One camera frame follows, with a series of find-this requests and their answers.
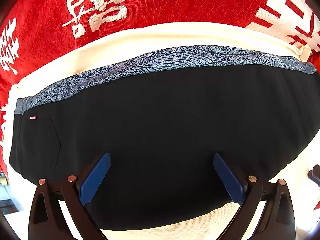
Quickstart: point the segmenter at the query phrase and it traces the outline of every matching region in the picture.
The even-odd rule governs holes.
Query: blue pad
[[[93,199],[110,166],[111,156],[109,153],[105,153],[80,187],[79,200],[82,205]]]
[[[231,200],[239,205],[242,205],[245,199],[244,186],[236,178],[234,173],[219,154],[215,154],[213,157],[213,166],[218,173],[224,187],[228,191]]]

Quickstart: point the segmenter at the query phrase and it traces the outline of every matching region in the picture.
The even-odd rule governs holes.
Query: white fabric
[[[2,125],[4,141],[0,143],[5,159],[9,160],[11,150],[13,116],[17,98],[35,95],[45,87],[83,71],[118,63],[159,49],[188,45],[231,46],[279,56],[292,56],[301,61],[306,61],[310,55],[308,46],[298,49],[268,34],[217,23],[167,23],[108,35],[53,60],[12,86],[9,92],[9,104],[3,107],[6,111],[4,115],[6,122]],[[294,208],[299,215],[310,212],[320,197],[318,186],[307,178],[308,170],[320,163],[319,154],[316,151],[320,146],[319,133],[316,138],[294,162],[279,173],[279,176],[288,182]],[[10,215],[12,221],[10,224],[13,225],[12,223],[19,219],[22,219],[19,224],[27,224],[35,186],[16,173],[8,161],[7,166],[12,191],[17,198],[21,198],[20,202],[25,208],[23,212]],[[230,203],[209,214],[174,225],[134,231],[103,232],[109,240],[211,240],[219,236],[237,208],[237,204]],[[67,222],[70,225],[73,224],[70,219],[67,219]],[[81,239],[74,225],[72,228],[74,236]],[[254,229],[253,225],[243,239],[248,238],[252,228]],[[25,230],[21,231],[20,238],[26,239]]]

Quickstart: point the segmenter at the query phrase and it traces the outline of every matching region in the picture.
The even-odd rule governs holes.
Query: metal screw head
[[[68,177],[68,181],[69,182],[73,182],[73,181],[75,181],[76,180],[76,176],[75,175],[70,175],[69,177]]]
[[[251,182],[256,182],[257,178],[255,176],[249,176],[248,180],[251,181]]]
[[[39,183],[39,185],[43,185],[43,184],[45,183],[45,179],[40,179],[40,180],[38,181],[38,183]]]
[[[282,186],[284,186],[285,184],[287,184],[284,179],[279,179],[279,183],[280,183]]]

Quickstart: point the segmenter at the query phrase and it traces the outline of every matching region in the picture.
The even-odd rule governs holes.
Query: red fabric with white chinese characters
[[[0,104],[12,84],[73,49],[126,29],[186,21],[249,28],[320,51],[320,22],[305,0],[19,0],[0,26]]]

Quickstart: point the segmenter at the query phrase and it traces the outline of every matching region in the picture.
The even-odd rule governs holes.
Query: patterned waistband
[[[88,87],[123,77],[179,68],[228,65],[268,65],[306,74],[316,72],[311,63],[300,62],[294,57],[281,57],[254,50],[214,45],[161,49],[120,63],[82,72],[60,80],[34,96],[19,98],[15,114],[23,114],[35,106],[70,98]]]

